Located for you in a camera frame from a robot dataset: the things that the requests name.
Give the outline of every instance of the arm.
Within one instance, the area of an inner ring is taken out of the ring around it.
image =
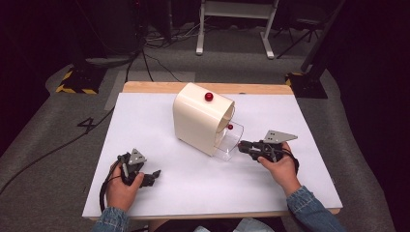
[[[132,185],[127,186],[121,180],[120,166],[121,163],[115,167],[111,175],[106,190],[107,208],[102,212],[92,231],[127,231],[129,219],[126,212],[135,200],[144,174],[139,173]]]
[[[287,143],[283,143],[282,147],[290,151]],[[335,216],[325,209],[313,193],[299,183],[295,165],[290,157],[284,156],[279,162],[270,162],[260,157],[258,161],[282,186],[289,210],[303,226],[311,231],[345,231]]]

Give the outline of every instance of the red ball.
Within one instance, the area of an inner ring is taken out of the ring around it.
[[[214,95],[212,93],[206,93],[205,94],[205,101],[210,102],[214,98]]]

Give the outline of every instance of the clear plastic cover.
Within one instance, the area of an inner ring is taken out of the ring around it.
[[[238,145],[244,133],[244,127],[234,122],[229,124],[216,135],[216,151],[214,157],[222,160],[232,158],[231,151]]]

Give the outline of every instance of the metal bracket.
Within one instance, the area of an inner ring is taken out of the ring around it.
[[[298,136],[290,133],[284,133],[280,131],[275,131],[275,130],[269,130],[266,133],[265,138],[263,139],[264,143],[274,143],[274,144],[279,144],[285,141],[289,141],[292,139],[296,139]]]
[[[134,148],[132,149],[132,153],[131,153],[128,165],[136,165],[138,163],[145,162],[146,160],[147,159],[140,152],[138,152],[138,150]]]

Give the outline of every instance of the person's left hand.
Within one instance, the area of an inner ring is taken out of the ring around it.
[[[115,207],[126,212],[136,197],[136,192],[142,184],[144,173],[140,172],[132,185],[127,186],[121,180],[121,163],[115,167],[106,189],[106,202],[108,207]]]

